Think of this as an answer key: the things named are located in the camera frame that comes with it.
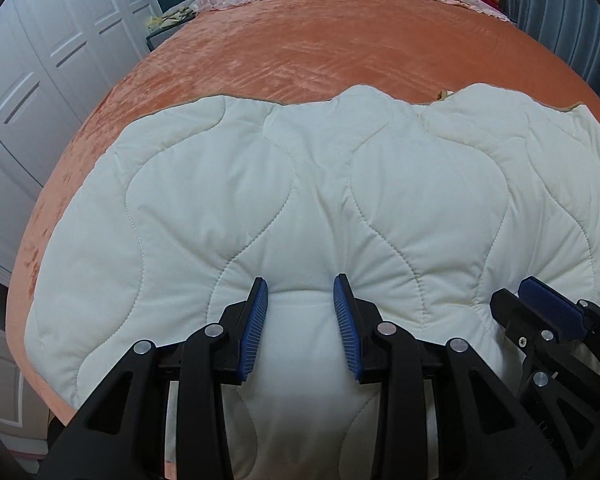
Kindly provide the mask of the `white quilted duvet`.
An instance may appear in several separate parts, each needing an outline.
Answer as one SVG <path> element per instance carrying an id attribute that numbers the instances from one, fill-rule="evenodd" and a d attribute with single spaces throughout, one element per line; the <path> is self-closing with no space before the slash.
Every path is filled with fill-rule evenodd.
<path id="1" fill-rule="evenodd" d="M 257 362 L 223 391 L 236 477 L 365 479 L 378 390 L 347 368 L 339 274 L 386 320 L 466 339 L 513 385 L 521 354 L 493 292 L 532 275 L 600 301 L 600 124 L 487 84 L 427 105 L 355 86 L 143 117 L 54 228 L 25 350 L 78 408 L 136 341 L 183 341 L 264 278 Z"/>

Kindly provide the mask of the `orange velvet bed cover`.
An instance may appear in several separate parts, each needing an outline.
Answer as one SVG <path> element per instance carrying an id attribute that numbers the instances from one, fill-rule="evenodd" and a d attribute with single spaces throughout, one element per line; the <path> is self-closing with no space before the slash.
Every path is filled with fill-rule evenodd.
<path id="1" fill-rule="evenodd" d="M 600 124 L 600 99 L 554 54 L 512 24 L 435 1 L 264 0 L 203 12 L 141 61 L 94 109 L 53 169 L 28 220 L 9 289 L 9 347 L 63 430 L 88 396 L 73 408 L 36 372 L 25 350 L 26 321 L 54 228 L 127 126 L 209 96 L 299 105 L 367 86 L 427 105 L 473 84 L 561 110 L 583 105 Z M 600 335 L 586 335 L 569 350 L 600 375 Z M 172 387 L 162 479 L 180 479 L 176 406 Z M 427 430 L 426 479 L 442 479 L 432 406 Z"/>

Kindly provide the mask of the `dark bedside table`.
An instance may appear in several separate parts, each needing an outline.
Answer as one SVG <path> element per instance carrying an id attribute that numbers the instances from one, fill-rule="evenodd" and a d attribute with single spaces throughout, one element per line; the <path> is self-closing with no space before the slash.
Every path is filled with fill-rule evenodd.
<path id="1" fill-rule="evenodd" d="M 166 28 L 159 29 L 156 32 L 149 32 L 149 35 L 146 37 L 146 44 L 147 44 L 149 51 L 150 52 L 154 51 L 160 44 L 163 44 L 163 42 L 166 39 L 169 39 L 173 35 L 175 35 L 176 32 L 178 32 L 178 30 L 181 29 L 181 27 L 184 27 L 188 22 L 193 20 L 195 17 L 196 17 L 196 15 L 193 18 L 190 18 L 190 20 L 187 20 L 185 22 L 180 22 L 176 25 L 172 25 L 172 26 L 169 26 Z"/>

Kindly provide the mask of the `white panelled wardrobe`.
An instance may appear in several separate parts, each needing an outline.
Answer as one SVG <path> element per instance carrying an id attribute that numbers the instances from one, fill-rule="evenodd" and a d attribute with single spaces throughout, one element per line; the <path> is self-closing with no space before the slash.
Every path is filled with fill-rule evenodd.
<path id="1" fill-rule="evenodd" d="M 0 284 L 74 134 L 148 53 L 157 0 L 0 0 Z"/>

